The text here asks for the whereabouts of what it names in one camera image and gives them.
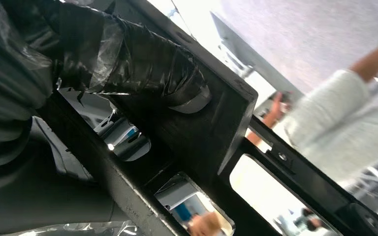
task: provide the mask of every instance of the leg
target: leg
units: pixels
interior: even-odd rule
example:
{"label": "leg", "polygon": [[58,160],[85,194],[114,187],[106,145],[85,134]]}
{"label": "leg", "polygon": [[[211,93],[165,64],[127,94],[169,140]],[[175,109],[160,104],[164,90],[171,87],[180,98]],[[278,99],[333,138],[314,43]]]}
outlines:
{"label": "leg", "polygon": [[369,82],[378,74],[378,48],[349,68],[357,73],[364,82]]}

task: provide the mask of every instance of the person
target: person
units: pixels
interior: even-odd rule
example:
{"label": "person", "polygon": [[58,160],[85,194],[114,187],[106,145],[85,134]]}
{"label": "person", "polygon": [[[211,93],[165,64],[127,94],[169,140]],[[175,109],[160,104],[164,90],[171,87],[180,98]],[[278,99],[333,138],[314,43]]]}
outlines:
{"label": "person", "polygon": [[221,222],[215,212],[208,212],[202,216],[194,215],[188,224],[191,236],[217,236],[221,231]]}
{"label": "person", "polygon": [[377,74],[378,47],[303,97],[274,132],[334,181],[357,176],[378,163],[378,107],[356,114]]}

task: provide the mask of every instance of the plastic wrap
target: plastic wrap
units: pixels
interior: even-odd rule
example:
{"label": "plastic wrap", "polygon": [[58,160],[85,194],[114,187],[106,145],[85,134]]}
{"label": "plastic wrap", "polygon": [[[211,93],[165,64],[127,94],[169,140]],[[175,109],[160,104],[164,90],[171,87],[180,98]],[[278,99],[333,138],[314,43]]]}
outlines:
{"label": "plastic wrap", "polygon": [[[76,90],[147,95],[169,107],[208,90],[193,55],[144,26],[67,3],[60,20],[65,48],[61,78]],[[77,27],[79,23],[87,27]],[[210,93],[203,95],[204,106]]]}
{"label": "plastic wrap", "polygon": [[143,236],[132,221],[52,225],[6,236]]}

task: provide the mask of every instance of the black metal frame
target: black metal frame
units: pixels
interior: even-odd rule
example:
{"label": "black metal frame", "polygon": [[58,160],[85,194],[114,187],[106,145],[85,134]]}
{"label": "black metal frame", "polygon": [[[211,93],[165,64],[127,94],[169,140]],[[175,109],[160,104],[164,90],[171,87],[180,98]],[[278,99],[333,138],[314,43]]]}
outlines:
{"label": "black metal frame", "polygon": [[[224,65],[182,30],[177,29],[165,16],[145,0],[121,0],[120,5],[132,6],[165,30],[179,44],[190,49],[221,78],[231,82],[233,74]],[[117,107],[121,100],[111,97]],[[155,199],[154,194],[175,174],[186,173],[209,198],[219,206],[225,215],[235,222],[234,235],[278,235],[231,187],[229,175],[243,154],[266,169],[298,199],[314,210],[328,225],[347,236],[376,235],[376,227],[368,223],[367,217],[377,223],[378,216],[334,183],[324,173],[292,149],[269,128],[253,117],[250,126],[254,132],[272,144],[272,150],[262,153],[247,139],[213,175],[205,178],[199,172],[188,168],[182,159],[173,156],[167,144],[148,132],[152,149],[134,162],[121,162],[108,150],[104,141],[86,124],[79,114],[55,91],[45,107],[38,110],[70,151],[88,169],[92,176],[106,187],[118,206],[133,220],[146,235],[177,236],[188,235],[177,221]],[[131,121],[138,126],[138,119]]]}

